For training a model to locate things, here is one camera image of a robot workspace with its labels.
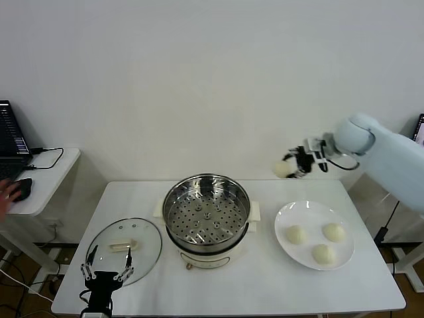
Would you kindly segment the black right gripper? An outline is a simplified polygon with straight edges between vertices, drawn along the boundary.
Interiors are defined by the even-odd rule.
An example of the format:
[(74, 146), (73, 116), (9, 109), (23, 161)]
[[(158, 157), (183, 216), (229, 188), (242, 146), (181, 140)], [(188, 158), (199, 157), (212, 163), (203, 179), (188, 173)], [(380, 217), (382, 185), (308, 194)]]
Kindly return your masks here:
[(303, 146), (291, 148), (282, 158), (282, 161), (288, 162), (294, 160), (297, 163), (297, 169), (290, 168), (286, 178), (287, 179), (301, 179), (307, 175), (306, 172), (312, 171), (314, 158), (311, 154), (307, 154)]

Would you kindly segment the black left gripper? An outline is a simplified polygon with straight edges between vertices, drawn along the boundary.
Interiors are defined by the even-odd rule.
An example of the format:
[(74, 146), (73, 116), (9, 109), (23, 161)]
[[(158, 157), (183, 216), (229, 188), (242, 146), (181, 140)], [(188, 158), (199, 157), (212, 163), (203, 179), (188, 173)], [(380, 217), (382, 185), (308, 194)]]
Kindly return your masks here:
[(112, 294), (121, 288), (121, 281), (129, 279), (134, 268), (131, 247), (126, 255), (125, 269), (118, 272), (93, 271), (92, 266), (98, 246), (87, 255), (85, 262), (81, 264), (81, 273), (85, 280), (85, 287), (90, 291), (87, 308), (89, 310), (112, 310)]

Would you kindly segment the person's bare hand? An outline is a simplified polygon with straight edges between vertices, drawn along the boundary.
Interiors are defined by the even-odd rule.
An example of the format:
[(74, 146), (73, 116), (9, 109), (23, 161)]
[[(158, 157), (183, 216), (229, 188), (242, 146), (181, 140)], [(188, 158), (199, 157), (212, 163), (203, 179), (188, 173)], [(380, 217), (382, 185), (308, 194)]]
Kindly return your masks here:
[(12, 202), (21, 195), (20, 182), (11, 182), (7, 179), (1, 180), (0, 191), (0, 218), (1, 222), (3, 222)]

